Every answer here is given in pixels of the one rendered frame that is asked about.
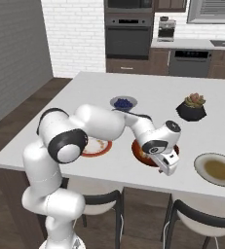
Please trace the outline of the silver coffee machine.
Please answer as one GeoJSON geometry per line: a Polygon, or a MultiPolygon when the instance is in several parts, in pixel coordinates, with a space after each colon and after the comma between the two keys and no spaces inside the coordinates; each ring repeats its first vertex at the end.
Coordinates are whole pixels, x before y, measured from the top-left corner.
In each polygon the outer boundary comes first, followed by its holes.
{"type": "Polygon", "coordinates": [[[174,19],[160,17],[157,40],[159,42],[173,42],[175,27],[176,21],[174,19]]]}

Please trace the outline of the brown base cupboards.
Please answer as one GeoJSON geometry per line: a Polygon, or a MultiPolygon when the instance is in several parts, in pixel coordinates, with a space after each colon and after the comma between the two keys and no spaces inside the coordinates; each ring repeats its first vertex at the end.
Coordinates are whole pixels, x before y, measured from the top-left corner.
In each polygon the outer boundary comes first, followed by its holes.
{"type": "MultiPolygon", "coordinates": [[[[169,76],[169,56],[172,50],[176,49],[151,48],[147,60],[107,58],[106,71],[109,73],[169,76]]],[[[207,78],[225,79],[225,50],[210,51],[212,51],[212,56],[207,78]]]]}

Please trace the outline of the blue berries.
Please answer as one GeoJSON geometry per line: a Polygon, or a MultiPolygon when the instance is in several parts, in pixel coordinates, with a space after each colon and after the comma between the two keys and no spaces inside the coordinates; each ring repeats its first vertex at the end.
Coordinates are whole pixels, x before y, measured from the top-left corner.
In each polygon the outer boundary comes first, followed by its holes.
{"type": "Polygon", "coordinates": [[[129,102],[127,99],[118,98],[117,101],[114,103],[114,106],[116,108],[129,109],[131,108],[132,103],[129,102]]]}

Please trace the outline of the grey bowl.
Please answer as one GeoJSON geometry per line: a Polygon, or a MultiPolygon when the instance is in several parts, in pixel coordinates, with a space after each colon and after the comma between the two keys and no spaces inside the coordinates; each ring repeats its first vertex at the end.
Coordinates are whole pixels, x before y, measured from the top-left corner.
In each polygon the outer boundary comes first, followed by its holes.
{"type": "Polygon", "coordinates": [[[113,108],[115,108],[115,109],[122,110],[122,111],[130,111],[133,107],[136,106],[137,100],[136,100],[135,98],[131,97],[131,96],[124,96],[124,95],[121,95],[121,96],[113,97],[113,98],[110,100],[110,104],[111,104],[111,106],[112,106],[113,108]],[[129,102],[131,102],[131,103],[132,103],[131,108],[129,108],[129,109],[116,108],[116,107],[114,106],[114,103],[117,101],[118,98],[127,99],[129,102]]]}

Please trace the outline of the window with blinds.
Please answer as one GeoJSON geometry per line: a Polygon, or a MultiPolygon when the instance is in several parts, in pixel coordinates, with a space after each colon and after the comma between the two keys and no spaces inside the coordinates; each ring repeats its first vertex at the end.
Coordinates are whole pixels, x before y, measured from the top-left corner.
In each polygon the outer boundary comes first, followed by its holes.
{"type": "Polygon", "coordinates": [[[187,22],[225,24],[225,0],[190,0],[187,22]]]}

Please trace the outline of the black wall oven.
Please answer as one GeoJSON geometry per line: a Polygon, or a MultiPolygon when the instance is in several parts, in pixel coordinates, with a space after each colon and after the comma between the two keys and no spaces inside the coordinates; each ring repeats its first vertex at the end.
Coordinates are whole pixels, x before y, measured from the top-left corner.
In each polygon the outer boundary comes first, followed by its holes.
{"type": "Polygon", "coordinates": [[[151,14],[106,14],[107,58],[147,59],[153,38],[151,14]]]}

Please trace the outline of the black and white stool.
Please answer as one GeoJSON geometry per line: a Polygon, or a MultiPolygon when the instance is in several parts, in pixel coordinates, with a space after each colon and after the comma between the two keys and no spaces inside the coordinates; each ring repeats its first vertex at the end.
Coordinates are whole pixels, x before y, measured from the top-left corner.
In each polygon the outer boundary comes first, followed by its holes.
{"type": "Polygon", "coordinates": [[[178,220],[205,237],[202,249],[207,249],[212,238],[216,249],[219,249],[217,238],[225,236],[225,201],[170,194],[161,235],[163,249],[170,249],[174,225],[178,220]]]}
{"type": "Polygon", "coordinates": [[[83,226],[87,226],[87,216],[101,215],[110,209],[116,213],[115,249],[121,249],[124,233],[124,187],[102,180],[71,177],[64,178],[62,186],[70,191],[82,194],[86,201],[82,214],[83,226]]]}

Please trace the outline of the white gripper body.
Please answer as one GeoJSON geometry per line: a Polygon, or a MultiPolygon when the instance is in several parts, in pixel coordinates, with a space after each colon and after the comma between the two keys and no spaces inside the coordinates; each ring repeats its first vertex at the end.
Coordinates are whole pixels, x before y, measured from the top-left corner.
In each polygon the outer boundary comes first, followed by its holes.
{"type": "Polygon", "coordinates": [[[158,154],[155,156],[155,163],[167,175],[170,176],[174,173],[179,162],[177,154],[158,154]]]}

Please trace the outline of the brown wall cupboard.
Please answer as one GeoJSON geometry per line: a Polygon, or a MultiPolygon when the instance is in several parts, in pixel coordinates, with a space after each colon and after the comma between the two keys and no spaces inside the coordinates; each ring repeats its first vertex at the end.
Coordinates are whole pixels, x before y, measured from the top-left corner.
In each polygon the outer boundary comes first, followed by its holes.
{"type": "Polygon", "coordinates": [[[155,11],[159,13],[184,13],[187,0],[156,0],[155,11]]]}

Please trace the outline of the succulent in black pot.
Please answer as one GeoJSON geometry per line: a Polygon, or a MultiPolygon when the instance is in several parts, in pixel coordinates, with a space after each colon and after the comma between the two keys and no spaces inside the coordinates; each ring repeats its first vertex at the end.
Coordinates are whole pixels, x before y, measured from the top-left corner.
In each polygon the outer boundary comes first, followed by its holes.
{"type": "Polygon", "coordinates": [[[202,95],[191,93],[176,108],[176,112],[180,118],[187,122],[197,122],[206,116],[205,103],[202,95]]]}

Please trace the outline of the white kitchen island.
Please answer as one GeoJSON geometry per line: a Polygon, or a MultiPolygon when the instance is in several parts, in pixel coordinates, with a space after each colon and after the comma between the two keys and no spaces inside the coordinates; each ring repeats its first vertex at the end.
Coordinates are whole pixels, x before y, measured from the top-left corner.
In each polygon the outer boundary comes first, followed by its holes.
{"type": "Polygon", "coordinates": [[[155,125],[173,120],[181,126],[180,162],[175,173],[167,176],[137,161],[131,152],[133,135],[126,130],[108,153],[65,164],[60,168],[62,175],[141,190],[187,193],[225,207],[225,188],[210,184],[194,169],[194,160],[200,154],[225,155],[225,80],[81,72],[50,104],[73,113],[83,104],[108,108],[117,95],[134,97],[135,112],[151,116],[155,125]],[[196,123],[180,119],[175,111],[192,92],[206,99],[206,117],[196,123]]]}

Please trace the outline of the dark red plate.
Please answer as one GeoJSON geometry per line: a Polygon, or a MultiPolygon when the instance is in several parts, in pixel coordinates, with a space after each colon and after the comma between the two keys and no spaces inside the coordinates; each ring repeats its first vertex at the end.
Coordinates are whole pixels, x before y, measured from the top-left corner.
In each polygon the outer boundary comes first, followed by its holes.
{"type": "Polygon", "coordinates": [[[158,165],[146,153],[142,151],[142,149],[137,143],[137,140],[134,140],[132,142],[131,150],[135,158],[139,160],[140,162],[142,162],[143,164],[153,166],[153,167],[158,167],[158,165]]]}

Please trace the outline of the grey dishwasher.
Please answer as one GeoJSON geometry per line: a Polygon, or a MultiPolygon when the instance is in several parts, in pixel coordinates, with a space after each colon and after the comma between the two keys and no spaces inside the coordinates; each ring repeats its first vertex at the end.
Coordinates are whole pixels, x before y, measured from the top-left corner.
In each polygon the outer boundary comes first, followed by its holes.
{"type": "Polygon", "coordinates": [[[169,75],[175,77],[206,78],[212,51],[176,49],[170,52],[169,75]]]}

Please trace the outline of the black microwave oven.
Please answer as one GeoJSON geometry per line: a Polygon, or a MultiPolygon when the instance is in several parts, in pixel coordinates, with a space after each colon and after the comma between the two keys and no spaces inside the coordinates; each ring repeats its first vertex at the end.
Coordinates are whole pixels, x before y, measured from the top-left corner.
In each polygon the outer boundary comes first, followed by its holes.
{"type": "Polygon", "coordinates": [[[154,0],[104,0],[106,13],[151,13],[154,0]]]}

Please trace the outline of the red rimmed white plate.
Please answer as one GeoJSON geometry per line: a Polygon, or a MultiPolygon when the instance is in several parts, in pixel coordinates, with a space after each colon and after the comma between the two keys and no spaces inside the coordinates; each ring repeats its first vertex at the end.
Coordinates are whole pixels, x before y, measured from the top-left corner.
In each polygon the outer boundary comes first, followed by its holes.
{"type": "Polygon", "coordinates": [[[88,158],[99,157],[106,154],[111,149],[111,147],[111,141],[105,141],[90,137],[88,140],[88,144],[82,153],[82,156],[88,158]]]}

